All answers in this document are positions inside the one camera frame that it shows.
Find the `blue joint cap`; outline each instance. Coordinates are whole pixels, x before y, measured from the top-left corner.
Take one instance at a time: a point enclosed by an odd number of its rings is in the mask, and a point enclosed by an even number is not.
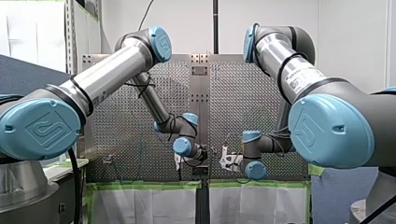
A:
[[[173,150],[179,156],[190,156],[192,148],[189,139],[185,137],[179,137],[173,144]]]
[[[76,143],[80,128],[78,114],[64,102],[22,101],[0,117],[0,151],[18,160],[55,158]]]
[[[157,60],[161,63],[169,61],[172,57],[172,44],[168,33],[160,26],[150,26],[148,36]]]
[[[396,91],[396,86],[387,87],[383,91]]]
[[[375,139],[363,114],[328,94],[297,101],[289,115],[291,141],[307,161],[322,167],[352,169],[373,155]]]
[[[183,118],[193,123],[195,126],[198,125],[198,116],[192,113],[184,113]]]
[[[265,178],[267,170],[261,161],[251,161],[245,167],[245,174],[249,179],[259,180]]]
[[[262,137],[262,132],[260,131],[244,131],[242,133],[242,143],[253,142]]]
[[[253,63],[253,50],[254,50],[253,39],[254,39],[253,26],[250,26],[245,34],[244,55],[243,55],[245,63]]]
[[[154,124],[152,125],[152,129],[154,130],[155,133],[160,133],[160,127],[158,126],[158,123],[154,121]]]

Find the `robot logo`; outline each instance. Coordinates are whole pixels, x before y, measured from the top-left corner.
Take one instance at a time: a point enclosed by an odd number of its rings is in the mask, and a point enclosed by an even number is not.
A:
[[[320,127],[307,114],[302,114],[292,133],[306,148],[309,148],[315,143],[315,133],[322,132]]]
[[[50,150],[72,132],[56,111],[35,120],[25,128],[25,131],[45,150]]]
[[[164,50],[168,51],[170,48],[170,41],[168,35],[162,35],[160,38],[160,46],[163,47]]]

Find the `metal post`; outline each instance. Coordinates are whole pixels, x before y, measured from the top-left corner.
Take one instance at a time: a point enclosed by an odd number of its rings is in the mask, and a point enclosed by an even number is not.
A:
[[[214,54],[219,54],[219,0],[213,0],[213,47]]]

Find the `stainless steel backdrop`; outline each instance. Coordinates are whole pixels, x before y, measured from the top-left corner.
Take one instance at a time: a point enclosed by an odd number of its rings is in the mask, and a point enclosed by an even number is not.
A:
[[[91,55],[86,65],[101,59],[103,56]],[[191,94],[196,93],[190,90],[194,85],[190,83],[191,67],[196,65],[190,55],[174,55],[169,63],[158,64],[150,70],[156,91],[171,113],[180,115],[189,111]],[[271,132],[279,106],[278,90],[275,82],[254,64],[243,63],[241,55],[208,55],[208,63],[203,66],[208,66],[210,78],[200,77],[205,80],[202,83],[210,80],[210,89],[208,113],[200,117],[208,123],[200,122],[200,125],[201,130],[207,128],[209,147],[216,152],[208,161],[210,177],[232,178],[233,174],[220,169],[221,145],[230,135],[229,149],[236,152],[241,149],[242,131]],[[86,157],[90,159],[88,181],[177,180],[173,140],[168,143],[168,134],[154,133],[152,123],[153,118],[137,99],[133,87],[121,87],[98,106],[85,130]],[[307,165],[296,153],[285,157],[265,154],[262,158],[270,179],[304,180],[307,177]],[[183,166],[182,177],[192,179],[190,167]]]

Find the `metal tube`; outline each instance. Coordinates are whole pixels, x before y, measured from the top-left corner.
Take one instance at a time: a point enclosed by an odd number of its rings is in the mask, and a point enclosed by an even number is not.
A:
[[[146,87],[148,81],[149,75],[147,73],[141,73],[132,78],[132,82],[137,85],[135,87],[137,92],[142,92],[141,97],[145,102],[151,116],[157,123],[164,123],[169,119],[169,112],[161,101],[154,87]]]
[[[59,88],[69,95],[87,114],[88,100],[79,88],[90,97],[93,106],[98,106],[109,95],[136,74],[147,71],[153,65],[149,49],[139,40],[129,38],[129,45],[74,77],[79,87],[71,80]]]
[[[258,62],[277,80],[277,73],[282,63],[295,51],[290,39],[281,33],[272,33],[257,43]],[[302,57],[291,59],[282,71],[281,87],[289,101],[294,99],[306,88],[326,77],[314,65]]]
[[[219,54],[219,0],[213,0],[213,49]]]

